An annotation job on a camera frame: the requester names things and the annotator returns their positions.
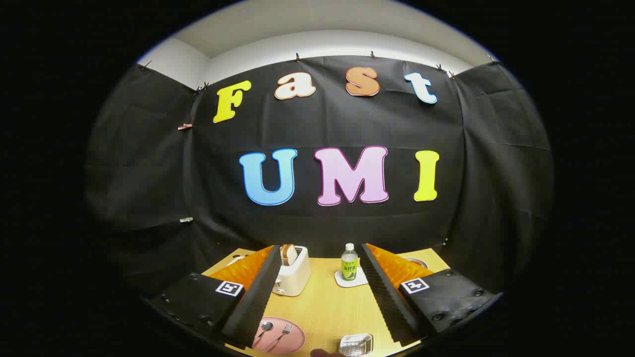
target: white toaster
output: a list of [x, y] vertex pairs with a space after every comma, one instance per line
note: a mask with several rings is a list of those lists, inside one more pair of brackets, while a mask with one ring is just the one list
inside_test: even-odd
[[274, 284], [272, 292], [284, 296], [298, 296], [304, 290], [309, 276], [311, 266], [309, 265], [309, 253], [306, 247], [295, 246], [298, 257], [290, 266], [282, 265]]

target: black fabric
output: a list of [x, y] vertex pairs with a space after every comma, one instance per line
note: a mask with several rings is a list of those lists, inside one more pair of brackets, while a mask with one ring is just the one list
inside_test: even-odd
[[[345, 90], [351, 67], [373, 67], [382, 89], [373, 97]], [[309, 97], [278, 100], [279, 78], [306, 72]], [[438, 102], [420, 101], [404, 75], [432, 82]], [[236, 115], [213, 123], [217, 91], [245, 80]], [[191, 123], [189, 130], [177, 127]], [[338, 147], [354, 165], [364, 147], [388, 149], [389, 199], [318, 205], [318, 149]], [[262, 152], [263, 183], [279, 185], [273, 151], [293, 148], [295, 192], [282, 205], [247, 197], [238, 159]], [[434, 201], [416, 202], [417, 151], [439, 154]], [[456, 79], [426, 65], [359, 56], [315, 57], [266, 65], [194, 94], [157, 72], [131, 69], [98, 118], [87, 162], [88, 197], [98, 217], [126, 238], [105, 245], [124, 274], [152, 295], [190, 271], [204, 271], [236, 248], [306, 246], [311, 257], [338, 257], [344, 243], [371, 243], [395, 253], [434, 248], [453, 268], [497, 293], [528, 261], [552, 199], [552, 158], [530, 97], [499, 64]], [[178, 220], [193, 217], [180, 224]], [[158, 250], [131, 244], [166, 224]]]
[[88, 201], [103, 222], [132, 230], [179, 220], [183, 137], [192, 90], [158, 72], [130, 69], [104, 103], [88, 146]]
[[457, 219], [442, 258], [500, 292], [527, 264], [547, 226], [553, 162], [529, 95], [499, 64], [456, 75], [466, 159]]
[[[355, 66], [378, 72], [379, 93], [353, 97], [346, 92], [345, 73]], [[309, 73], [316, 92], [305, 98], [276, 99], [278, 79], [292, 72]], [[425, 104], [415, 96], [412, 84], [404, 79], [411, 72], [432, 81], [431, 92], [440, 98], [437, 104]], [[213, 123], [217, 91], [246, 80], [252, 87], [234, 109], [236, 116]], [[448, 237], [463, 179], [464, 138], [457, 92], [451, 79], [437, 69], [385, 58], [307, 58], [223, 79], [207, 88], [200, 101], [189, 134], [192, 165], [200, 180], [200, 194], [192, 195], [199, 214], [218, 217], [263, 246], [285, 242], [306, 246], [312, 257], [337, 257], [346, 242], [407, 252], [440, 246]], [[388, 149], [384, 173], [389, 199], [366, 204], [357, 197], [353, 203], [318, 205], [322, 169], [315, 151], [338, 147], [355, 165], [361, 151], [371, 145]], [[275, 191], [279, 173], [271, 154], [284, 148], [298, 151], [293, 160], [293, 196], [278, 206], [252, 202], [238, 159], [249, 152], [264, 153], [264, 187]], [[430, 202], [413, 199], [419, 180], [415, 153], [421, 150], [436, 151], [441, 158], [436, 168], [439, 196]]]

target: letter m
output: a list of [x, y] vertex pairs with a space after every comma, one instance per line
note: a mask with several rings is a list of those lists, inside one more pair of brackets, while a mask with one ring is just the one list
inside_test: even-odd
[[342, 198], [335, 193], [335, 184], [346, 196], [349, 203], [364, 184], [364, 192], [359, 198], [364, 203], [379, 203], [388, 199], [384, 183], [384, 158], [388, 150], [383, 146], [369, 146], [359, 155], [359, 161], [352, 169], [349, 162], [336, 147], [327, 147], [316, 151], [315, 158], [322, 164], [322, 196], [317, 203], [322, 206], [335, 206]]

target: toast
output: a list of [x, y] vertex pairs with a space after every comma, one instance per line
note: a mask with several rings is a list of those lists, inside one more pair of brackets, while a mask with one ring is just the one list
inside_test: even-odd
[[280, 257], [283, 265], [290, 266], [298, 258], [298, 252], [292, 244], [285, 244], [280, 248]]

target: letter u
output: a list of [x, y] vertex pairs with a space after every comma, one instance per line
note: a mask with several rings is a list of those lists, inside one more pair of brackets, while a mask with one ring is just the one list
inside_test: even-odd
[[267, 191], [262, 183], [262, 167], [265, 155], [261, 152], [242, 155], [239, 159], [243, 166], [244, 188], [247, 196], [263, 206], [281, 205], [293, 195], [293, 158], [298, 155], [295, 149], [280, 149], [271, 155], [277, 162], [280, 172], [280, 188], [277, 191]]

